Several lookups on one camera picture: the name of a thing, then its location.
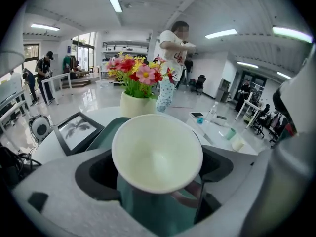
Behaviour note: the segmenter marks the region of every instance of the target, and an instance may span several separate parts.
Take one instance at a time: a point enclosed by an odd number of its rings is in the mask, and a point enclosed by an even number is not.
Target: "palm tree print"
[[[76,123],[70,123],[67,126],[68,132],[66,134],[66,139],[68,137],[72,137],[77,129],[79,129],[80,131],[86,131],[90,128],[90,125],[84,119],[81,119]]]

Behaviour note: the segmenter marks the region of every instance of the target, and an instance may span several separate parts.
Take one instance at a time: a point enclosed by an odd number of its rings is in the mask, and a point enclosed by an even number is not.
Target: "white ceiling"
[[[264,73],[296,74],[311,45],[274,36],[272,26],[310,34],[288,0],[119,0],[123,13],[115,13],[109,0],[29,0],[25,33],[33,22],[60,27],[47,34],[71,38],[92,30],[139,28],[164,30],[174,20],[190,25],[190,42],[198,52],[228,50],[236,60],[260,66]],[[206,39],[205,35],[235,28],[236,36]]]

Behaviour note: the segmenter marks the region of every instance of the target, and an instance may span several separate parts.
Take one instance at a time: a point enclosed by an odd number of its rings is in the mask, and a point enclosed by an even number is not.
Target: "smartphone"
[[[203,117],[202,113],[191,113],[191,115],[195,118]]]

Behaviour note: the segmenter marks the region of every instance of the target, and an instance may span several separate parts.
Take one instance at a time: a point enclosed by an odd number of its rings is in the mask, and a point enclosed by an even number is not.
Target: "white table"
[[[6,132],[4,126],[3,126],[3,122],[12,114],[14,113],[17,109],[19,109],[20,107],[22,107],[25,116],[28,118],[28,120],[30,120],[30,115],[29,112],[25,109],[24,104],[27,105],[28,109],[30,109],[30,107],[28,106],[27,102],[25,100],[20,99],[21,95],[24,95],[25,92],[24,90],[17,92],[11,96],[9,96],[6,100],[4,100],[1,104],[0,104],[0,110],[2,110],[7,104],[9,104],[12,100],[18,98],[20,100],[20,102],[16,103],[15,105],[13,105],[1,118],[0,118],[0,128],[2,129],[3,133],[6,135],[6,137],[8,138],[8,141],[11,142],[11,144],[14,146],[14,148],[19,152],[20,148],[14,143],[14,141],[10,138],[10,135]]]
[[[49,100],[48,100],[48,96],[47,96],[47,92],[46,92],[46,88],[45,88],[44,83],[47,82],[47,83],[50,84],[50,87],[51,87],[51,89],[52,89],[52,91],[53,91],[52,94],[53,94],[53,97],[55,98],[56,104],[59,104],[59,103],[58,103],[58,99],[57,99],[57,95],[56,95],[56,90],[55,90],[53,81],[54,81],[54,80],[57,80],[57,79],[59,80],[59,87],[60,87],[60,90],[61,90],[61,92],[62,92],[63,86],[62,86],[61,78],[63,78],[63,77],[68,77],[69,90],[71,91],[71,94],[73,94],[73,93],[72,93],[71,82],[70,82],[70,73],[64,73],[64,74],[56,75],[56,76],[53,76],[53,77],[50,77],[50,78],[47,78],[47,79],[41,81],[41,83],[42,83],[42,85],[43,85],[43,90],[44,90],[45,98],[46,98],[46,101],[47,101],[47,104],[48,104],[48,105],[50,105],[50,102],[49,102]]]
[[[98,122],[99,124],[103,125],[104,127],[106,127],[112,120],[122,117],[119,106],[102,108],[84,114],[87,115],[89,118],[93,119],[94,121]],[[190,128],[197,134],[201,144],[210,146],[210,143],[206,139],[204,139],[202,135],[199,135],[199,133],[191,127],[188,126],[188,128]],[[32,158],[39,161],[42,164],[64,157],[66,157],[66,155],[63,149],[61,148],[54,131],[51,132],[43,140],[43,142],[40,144],[36,152],[32,153]]]
[[[240,111],[239,111],[239,113],[237,114],[235,120],[237,120],[237,118],[239,117],[239,115],[240,115],[241,112],[242,112],[243,107],[244,107],[246,104],[249,105],[249,107],[248,107],[246,113],[249,111],[249,108],[250,108],[250,107],[256,109],[255,114],[253,115],[252,119],[250,120],[250,122],[249,122],[248,125],[246,126],[246,129],[248,129],[248,127],[250,127],[251,123],[255,120],[255,118],[256,118],[258,112],[259,112],[261,109],[260,109],[258,106],[255,106],[254,104],[252,104],[252,103],[250,103],[249,101],[245,100],[244,103],[243,103],[243,105],[242,105],[242,107],[241,107],[241,109],[240,109]]]
[[[239,152],[236,153],[243,153],[248,155],[258,155],[258,152],[256,152],[244,139],[243,137],[237,133],[231,140],[227,140],[224,136],[229,132],[231,129],[230,126],[225,123],[224,126],[217,125],[212,122],[204,121],[203,124],[197,123],[197,118],[194,118],[189,114],[189,118],[187,120],[187,125],[192,127],[194,130],[196,130],[199,134],[202,134],[212,146],[226,149],[230,151],[234,151],[232,147],[232,142],[236,138],[240,138],[244,141],[244,146],[239,150]]]

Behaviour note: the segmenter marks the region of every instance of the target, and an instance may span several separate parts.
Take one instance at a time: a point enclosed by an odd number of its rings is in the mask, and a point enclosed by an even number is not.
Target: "bowl rim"
[[[182,182],[181,184],[177,185],[177,186],[174,186],[173,188],[169,188],[169,189],[160,189],[160,190],[154,190],[154,189],[148,189],[147,187],[139,184],[139,183],[136,183],[134,182],[133,180],[131,180],[131,178],[129,178],[129,176],[124,172],[122,171],[122,169],[120,168],[119,166],[119,163],[118,163],[118,159],[117,159],[117,156],[116,154],[113,152],[116,151],[116,142],[118,140],[118,136],[119,134],[121,133],[121,131],[124,129],[125,126],[127,126],[129,123],[131,122],[134,122],[136,119],[141,119],[143,117],[148,117],[148,116],[160,116],[160,117],[163,117],[165,119],[169,119],[169,120],[172,120],[173,122],[178,122],[180,125],[183,126],[184,129],[187,129],[189,131],[192,132],[192,137],[193,137],[193,140],[196,141],[196,143],[198,145],[200,145],[200,147],[198,148],[197,152],[196,152],[196,155],[198,157],[198,164],[195,168],[195,170],[192,172],[190,178],[187,179],[187,181],[185,182]],[[145,114],[145,115],[140,115],[140,116],[137,116],[137,117],[134,117],[134,118],[131,118],[130,120],[126,121],[118,130],[117,132],[115,133],[114,135],[114,138],[113,138],[113,141],[112,141],[112,148],[111,148],[112,152],[112,160],[113,160],[113,163],[114,163],[114,166],[115,168],[117,169],[118,173],[125,179],[126,182],[128,182],[130,185],[142,190],[142,191],[145,191],[145,192],[148,192],[148,193],[152,193],[152,194],[167,194],[167,193],[172,193],[172,192],[175,192],[177,190],[180,190],[184,187],[186,187],[189,183],[191,183],[195,177],[198,175],[201,167],[202,167],[202,162],[203,162],[203,150],[202,150],[202,146],[201,146],[201,143],[198,139],[198,137],[196,136],[196,134],[192,131],[192,129],[190,129],[190,127],[188,125],[186,125],[184,122],[174,118],[174,117],[169,117],[169,116],[165,116],[165,115],[159,115],[159,114]]]

